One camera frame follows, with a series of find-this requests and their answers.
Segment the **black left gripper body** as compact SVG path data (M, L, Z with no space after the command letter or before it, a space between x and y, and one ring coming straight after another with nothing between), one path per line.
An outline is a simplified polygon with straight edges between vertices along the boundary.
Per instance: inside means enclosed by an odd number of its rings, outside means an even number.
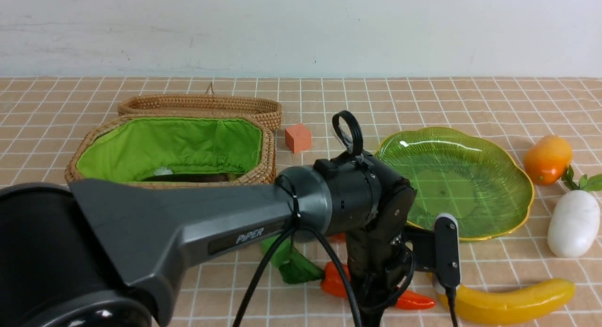
M403 230L357 228L346 233L348 270L362 327L378 327L394 306L415 269Z

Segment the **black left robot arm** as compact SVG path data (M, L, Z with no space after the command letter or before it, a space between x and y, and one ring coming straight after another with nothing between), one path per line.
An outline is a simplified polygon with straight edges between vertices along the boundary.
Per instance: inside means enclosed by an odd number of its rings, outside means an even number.
M378 324L415 269L404 228L416 191L373 155L283 170L273 184L144 189L98 179L1 190L3 327L165 327L185 272L275 236L245 294L293 235L346 235L357 327Z

